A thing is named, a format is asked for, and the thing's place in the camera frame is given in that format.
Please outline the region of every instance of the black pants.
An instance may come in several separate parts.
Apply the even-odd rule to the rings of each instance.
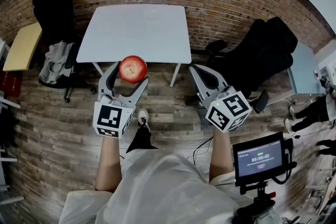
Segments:
[[[325,148],[323,150],[319,150],[319,154],[322,155],[332,155],[336,156],[336,141],[333,140],[322,140],[317,143],[318,146],[327,146],[329,148]]]
[[[328,121],[329,117],[326,104],[326,96],[323,96],[304,110],[296,113],[295,117],[297,119],[304,118],[304,120],[293,125],[293,132],[307,128],[315,122]]]
[[[135,137],[128,147],[126,153],[135,150],[137,148],[142,148],[145,150],[150,150],[153,148],[157,148],[152,146],[151,144],[151,132],[148,130],[147,127],[140,127],[135,134]]]

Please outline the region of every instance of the red apple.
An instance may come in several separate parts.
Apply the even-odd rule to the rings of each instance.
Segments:
[[[147,65],[139,56],[127,56],[119,65],[119,73],[122,80],[135,84],[146,76]]]

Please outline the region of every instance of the yellow table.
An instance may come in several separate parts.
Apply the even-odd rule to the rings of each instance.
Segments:
[[[39,23],[21,28],[9,50],[3,71],[27,70],[41,35]]]

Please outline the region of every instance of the chair armrest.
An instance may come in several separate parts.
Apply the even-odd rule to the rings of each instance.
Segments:
[[[65,62],[65,66],[64,66],[66,69],[74,66],[76,62],[77,54],[79,51],[79,46],[80,45],[77,43],[72,44],[68,57],[67,57],[67,61]]]
[[[209,52],[210,55],[215,55],[217,52],[225,49],[227,47],[227,43],[224,40],[216,40],[211,42],[208,46],[205,47],[205,50]]]
[[[253,107],[254,111],[259,114],[261,113],[264,108],[267,106],[269,100],[269,95],[266,90],[262,91],[261,95],[258,99],[249,103],[250,106]]]

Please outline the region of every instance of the monitor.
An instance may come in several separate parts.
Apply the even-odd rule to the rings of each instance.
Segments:
[[[282,165],[280,140],[239,151],[237,154],[239,176],[257,174]]]
[[[286,172],[282,132],[233,145],[236,186],[257,183]]]

